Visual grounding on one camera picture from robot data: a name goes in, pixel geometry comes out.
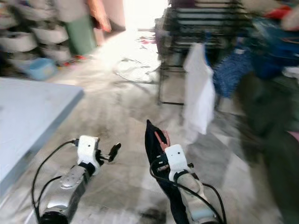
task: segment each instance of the metal rack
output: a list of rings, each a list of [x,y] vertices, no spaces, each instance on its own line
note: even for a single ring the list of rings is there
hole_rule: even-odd
[[[171,65],[170,56],[176,50],[188,51],[197,42],[204,42],[208,51],[220,51],[223,42],[236,37],[242,29],[251,27],[250,15],[238,0],[229,2],[200,1],[196,8],[168,8],[162,29],[169,32],[165,37],[161,56],[158,84],[158,104],[184,105],[162,101],[162,89],[166,72],[184,72],[182,65]]]

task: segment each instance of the robotic arm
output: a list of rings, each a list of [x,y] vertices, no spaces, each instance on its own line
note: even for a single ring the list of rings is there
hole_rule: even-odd
[[[77,210],[81,196],[85,193],[92,176],[100,171],[104,160],[111,162],[116,157],[121,144],[114,145],[109,155],[98,149],[99,138],[82,135],[78,140],[78,162],[60,178],[40,224],[69,224]]]
[[[165,154],[163,156],[158,156],[157,161],[159,166],[157,167],[157,172],[161,170],[169,170],[169,181],[175,186],[183,186],[186,189],[181,187],[178,188],[182,202],[186,208],[187,218],[190,224],[226,224],[226,217],[224,212],[224,208],[222,210],[222,217],[219,215],[218,211],[215,209],[211,209],[211,202],[204,194],[204,189],[206,188],[206,184],[202,184],[197,176],[192,172],[190,165],[187,164],[187,160],[184,154],[184,151],[180,145],[173,145],[165,148]],[[151,172],[152,176],[154,176],[158,180],[163,180],[158,176],[155,176]],[[195,196],[190,193],[190,190],[195,194],[199,195]]]

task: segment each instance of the navy fabric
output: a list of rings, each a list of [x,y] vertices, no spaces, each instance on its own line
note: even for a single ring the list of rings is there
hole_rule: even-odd
[[[149,120],[147,120],[147,126],[145,131],[145,149],[150,164],[157,158],[158,155],[162,155],[164,153],[162,151],[158,139],[155,136],[155,132],[157,132],[161,140],[164,143],[166,143],[166,138],[162,133],[162,131],[159,128],[153,126],[152,123]],[[153,166],[153,173],[155,175],[168,179],[169,176],[168,170],[157,173],[156,169],[157,167]],[[165,183],[162,181],[157,181],[157,182],[170,200],[171,213],[176,224],[189,224],[186,215],[186,207],[183,204],[182,197],[178,188],[169,183]]]
[[[224,58],[215,68],[213,82],[216,93],[222,97],[231,97],[241,78],[253,71],[249,49],[235,49]]]

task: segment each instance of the table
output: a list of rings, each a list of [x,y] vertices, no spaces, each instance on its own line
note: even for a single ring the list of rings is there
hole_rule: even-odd
[[[78,86],[0,78],[0,199],[83,95]]]

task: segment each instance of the black cable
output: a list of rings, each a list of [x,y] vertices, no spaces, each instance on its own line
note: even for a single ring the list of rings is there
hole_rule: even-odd
[[[51,182],[53,182],[53,181],[59,179],[60,177],[62,177],[62,176],[57,176],[57,177],[52,178],[51,180],[49,180],[49,181],[43,186],[43,189],[41,190],[41,193],[39,194],[39,197],[38,197],[38,199],[37,199],[37,207],[36,207],[36,208],[37,208],[37,210],[38,210],[38,213],[39,213],[39,205],[41,204],[41,198],[42,198],[42,196],[43,196],[43,192],[46,190],[47,186],[48,186]]]
[[[75,140],[72,140],[72,141],[67,141],[63,144],[61,144],[60,146],[58,146],[57,149],[55,149],[42,163],[41,165],[38,167],[37,171],[36,171],[36,174],[34,176],[34,179],[33,179],[33,182],[32,182],[32,187],[31,187],[31,203],[33,205],[33,208],[34,208],[34,212],[35,212],[35,215],[36,215],[36,218],[37,218],[37,222],[40,223],[40,214],[39,214],[39,211],[36,207],[36,202],[35,202],[35,199],[34,199],[34,189],[35,189],[35,183],[36,183],[36,179],[37,179],[37,175],[40,171],[40,169],[42,168],[42,166],[44,165],[44,163],[54,154],[56,153],[59,149],[61,149],[63,146],[67,145],[67,144],[70,144],[70,143],[74,143]]]
[[[210,184],[202,183],[202,185],[204,185],[204,186],[206,186],[206,187],[208,187],[208,188],[211,188],[211,189],[215,192],[215,194],[217,195],[218,200],[219,200],[219,203],[220,203],[220,206],[221,206],[221,212],[222,212],[222,217],[223,217],[223,223],[224,223],[224,224],[227,224],[226,214],[225,214],[225,209],[224,209],[224,204],[223,204],[223,201],[222,201],[222,199],[221,199],[221,196],[220,196],[219,192],[216,190],[215,187],[213,187],[213,186],[210,185]]]
[[[182,188],[183,190],[185,191],[188,191],[190,194],[196,196],[197,198],[199,198],[200,200],[202,200],[212,211],[213,213],[216,215],[216,218],[218,219],[219,223],[220,224],[226,224],[223,222],[221,216],[219,215],[219,213],[217,212],[217,210],[206,200],[204,199],[203,197],[201,197],[200,195],[198,195],[197,193],[195,193],[194,191],[190,190],[189,188],[185,187],[184,185],[181,185],[179,183],[175,183],[173,181],[170,181],[170,180],[167,180],[165,178],[162,178],[162,177],[159,177],[159,176],[156,176],[153,171],[152,171],[152,167],[153,167],[153,164],[155,164],[159,159],[156,159],[154,160],[151,165],[150,165],[150,168],[149,168],[149,173],[152,177],[154,177],[156,180],[161,180],[161,181],[164,181],[164,182],[167,182],[167,183],[171,183],[172,185],[176,186],[176,187],[179,187],[179,188]]]

